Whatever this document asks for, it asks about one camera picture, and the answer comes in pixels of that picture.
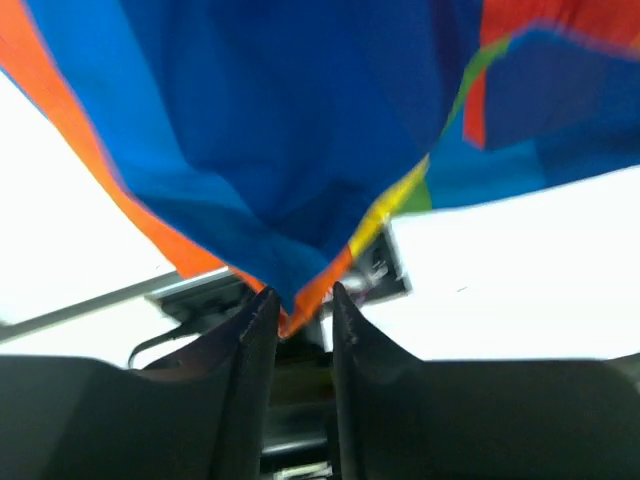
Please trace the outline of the rainbow striped shorts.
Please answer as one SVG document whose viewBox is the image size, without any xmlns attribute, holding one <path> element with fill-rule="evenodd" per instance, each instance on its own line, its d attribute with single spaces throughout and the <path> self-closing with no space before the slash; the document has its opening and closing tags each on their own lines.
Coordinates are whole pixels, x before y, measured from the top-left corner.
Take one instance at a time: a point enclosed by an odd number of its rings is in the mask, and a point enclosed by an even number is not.
<svg viewBox="0 0 640 480">
<path fill-rule="evenodd" d="M 187 277 L 306 323 L 396 211 L 639 162 L 635 1 L 5 1 L 1 69 Z"/>
</svg>

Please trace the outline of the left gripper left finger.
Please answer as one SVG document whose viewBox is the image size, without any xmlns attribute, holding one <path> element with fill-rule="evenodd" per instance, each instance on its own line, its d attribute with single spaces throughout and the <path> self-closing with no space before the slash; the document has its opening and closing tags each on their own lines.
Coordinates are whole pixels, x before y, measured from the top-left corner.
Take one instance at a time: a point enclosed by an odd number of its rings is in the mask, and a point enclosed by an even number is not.
<svg viewBox="0 0 640 480">
<path fill-rule="evenodd" d="M 5 479 L 255 479 L 277 344 L 266 289 L 147 367 L 1 360 Z"/>
</svg>

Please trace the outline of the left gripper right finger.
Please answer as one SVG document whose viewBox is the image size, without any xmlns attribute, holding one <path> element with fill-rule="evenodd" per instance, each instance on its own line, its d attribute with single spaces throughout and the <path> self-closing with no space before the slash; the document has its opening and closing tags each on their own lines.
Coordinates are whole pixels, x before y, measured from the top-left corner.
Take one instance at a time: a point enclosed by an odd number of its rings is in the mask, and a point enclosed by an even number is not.
<svg viewBox="0 0 640 480">
<path fill-rule="evenodd" d="M 639 358 L 423 361 L 333 289 L 345 479 L 635 479 Z"/>
</svg>

